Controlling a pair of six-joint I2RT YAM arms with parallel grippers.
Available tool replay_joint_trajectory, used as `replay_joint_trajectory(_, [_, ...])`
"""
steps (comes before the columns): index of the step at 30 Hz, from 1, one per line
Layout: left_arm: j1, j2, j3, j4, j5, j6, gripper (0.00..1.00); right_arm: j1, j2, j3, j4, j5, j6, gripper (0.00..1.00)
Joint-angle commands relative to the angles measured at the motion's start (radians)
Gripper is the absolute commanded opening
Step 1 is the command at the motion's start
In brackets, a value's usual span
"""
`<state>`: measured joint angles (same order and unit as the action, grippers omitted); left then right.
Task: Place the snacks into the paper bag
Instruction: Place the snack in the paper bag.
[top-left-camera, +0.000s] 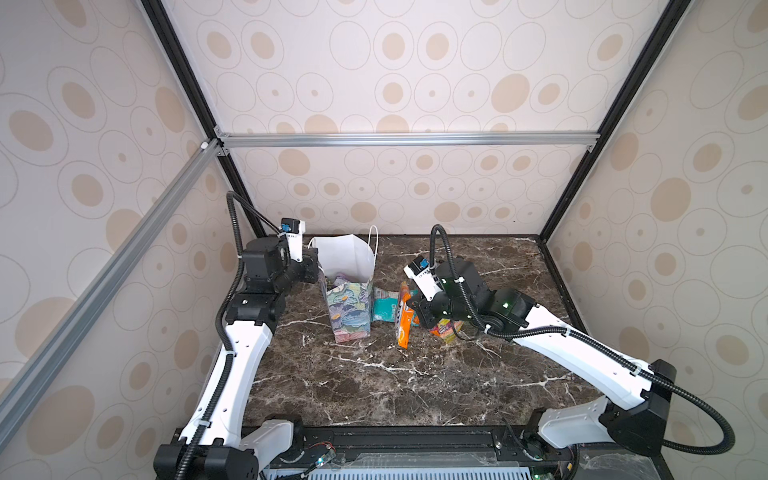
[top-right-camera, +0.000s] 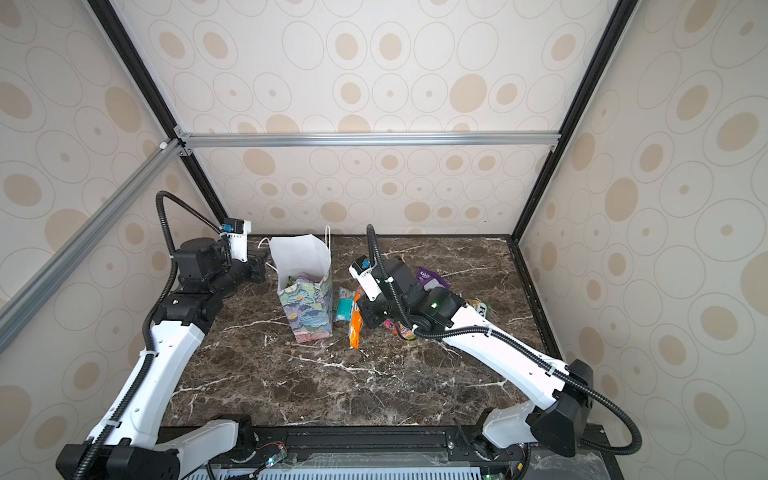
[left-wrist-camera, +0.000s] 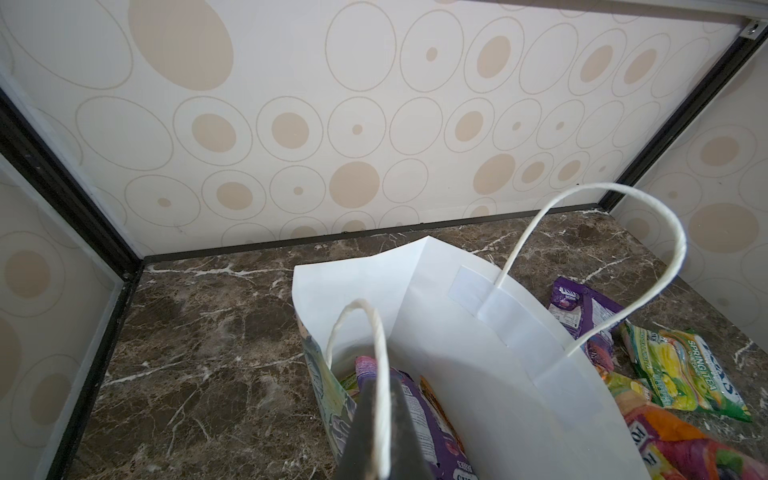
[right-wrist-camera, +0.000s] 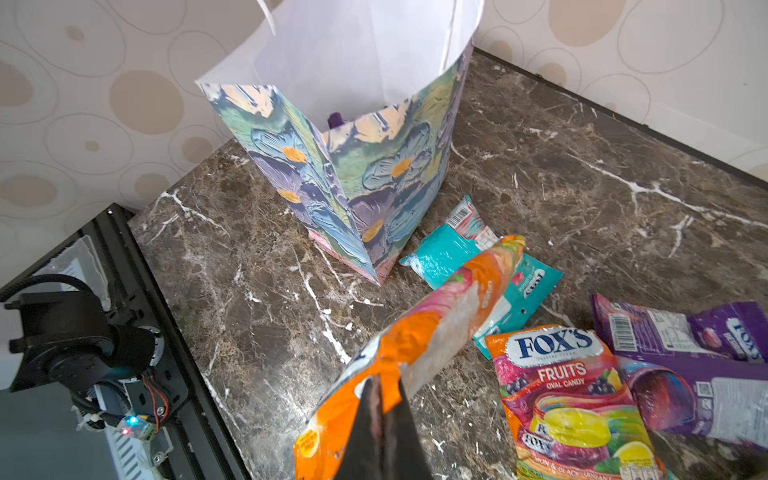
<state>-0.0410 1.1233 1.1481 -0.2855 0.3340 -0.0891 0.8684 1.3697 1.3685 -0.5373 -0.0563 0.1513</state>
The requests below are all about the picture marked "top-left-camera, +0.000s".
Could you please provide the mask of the orange Fox's snack packet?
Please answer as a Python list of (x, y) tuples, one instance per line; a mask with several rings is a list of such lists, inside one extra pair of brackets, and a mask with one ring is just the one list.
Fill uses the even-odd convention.
[(399, 303), (397, 311), (397, 343), (400, 348), (407, 349), (409, 345), (409, 335), (415, 316), (415, 311), (408, 305), (411, 299), (411, 290), (408, 283), (403, 281), (399, 289)]

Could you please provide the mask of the white patterned paper bag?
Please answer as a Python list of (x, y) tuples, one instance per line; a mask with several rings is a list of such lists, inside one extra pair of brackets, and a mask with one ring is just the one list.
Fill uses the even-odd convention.
[(320, 266), (320, 288), (336, 343), (370, 335), (373, 318), (373, 276), (379, 245), (375, 225), (363, 241), (354, 234), (315, 237)]

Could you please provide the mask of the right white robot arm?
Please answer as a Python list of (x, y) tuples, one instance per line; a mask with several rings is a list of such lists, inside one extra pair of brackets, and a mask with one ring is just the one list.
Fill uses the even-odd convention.
[(607, 442), (646, 457), (661, 452), (670, 394), (646, 379), (647, 362), (583, 334), (514, 288), (490, 289), (474, 264), (462, 258), (430, 266), (417, 256), (404, 272), (417, 286), (408, 305), (423, 327), (466, 321), (482, 334), (544, 355), (600, 391), (588, 403), (535, 410), (517, 439), (529, 457)]

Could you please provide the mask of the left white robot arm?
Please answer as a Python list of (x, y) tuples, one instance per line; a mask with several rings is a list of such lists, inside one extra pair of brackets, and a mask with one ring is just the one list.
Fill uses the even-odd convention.
[(187, 425), (159, 447), (153, 461), (157, 478), (260, 479), (278, 456), (300, 451), (299, 421), (267, 420), (244, 434), (243, 420), (291, 288), (318, 277), (317, 252), (305, 247), (299, 234), (247, 244), (233, 290), (217, 315), (222, 346), (215, 365)]

